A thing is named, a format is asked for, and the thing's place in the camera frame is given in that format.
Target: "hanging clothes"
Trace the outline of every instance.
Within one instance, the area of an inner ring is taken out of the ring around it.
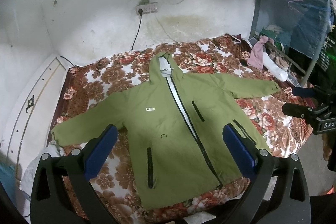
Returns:
[[[127,128],[143,208],[176,204],[241,177],[222,139],[228,123],[258,149],[269,150],[235,98],[273,94],[279,90],[275,82],[183,73],[169,52],[152,58],[149,76],[53,129],[65,146],[98,137],[110,123]]]

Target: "power strip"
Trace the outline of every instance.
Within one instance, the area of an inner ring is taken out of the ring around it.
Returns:
[[[139,15],[139,9],[142,9],[142,14],[151,14],[158,12],[158,2],[152,2],[144,5],[139,5],[135,8],[136,14]]]

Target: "bed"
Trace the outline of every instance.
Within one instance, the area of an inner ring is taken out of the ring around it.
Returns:
[[[112,92],[126,90],[148,81],[150,59],[160,51],[171,52],[184,73],[221,72],[244,78],[276,80],[265,67],[260,71],[241,65],[240,60],[249,57],[250,47],[240,36],[226,34],[196,42],[163,43],[142,51],[105,57],[85,67],[70,68],[51,128],[95,107]],[[278,84],[281,91],[272,96],[238,99],[236,102],[263,136],[272,154],[287,157],[300,149],[312,129],[302,119],[285,116],[281,107],[285,102],[313,105],[309,100],[293,96],[291,86],[287,82]],[[68,154],[73,148],[82,148],[84,145],[77,144],[64,149]],[[64,177],[64,182],[77,214],[86,218],[68,178]],[[249,180],[241,177],[201,196],[169,207],[146,211],[142,208],[137,194],[128,150],[127,130],[124,128],[119,131],[117,143],[100,173],[90,183],[117,221],[121,224],[132,224],[167,222],[224,204],[240,195],[248,186]]]

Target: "black power cord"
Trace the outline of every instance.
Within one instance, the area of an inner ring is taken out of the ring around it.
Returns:
[[[64,58],[64,59],[65,59],[65,60],[67,60],[67,61],[68,61],[68,62],[69,62],[71,65],[73,65],[73,66],[74,66],[74,64],[73,64],[73,63],[71,63],[71,62],[70,62],[70,61],[69,61],[67,58],[65,58],[64,56],[61,56],[61,55],[60,55],[60,57],[61,57],[61,58]]]
[[[136,34],[136,36],[135,36],[135,39],[134,39],[133,45],[132,45],[132,47],[131,47],[131,51],[133,50],[134,43],[135,43],[135,41],[136,41],[136,39],[137,39],[137,37],[138,37],[139,31],[140,31],[140,26],[141,26],[141,20],[142,20],[142,9],[139,9],[139,11],[138,11],[138,12],[139,12],[139,15],[140,15],[139,29],[138,29],[138,32],[137,32],[137,34]]]

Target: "concrete floor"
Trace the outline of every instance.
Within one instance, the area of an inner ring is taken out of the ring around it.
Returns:
[[[320,195],[329,190],[336,180],[336,173],[328,169],[323,159],[321,135],[311,135],[297,155],[306,176],[309,195]]]

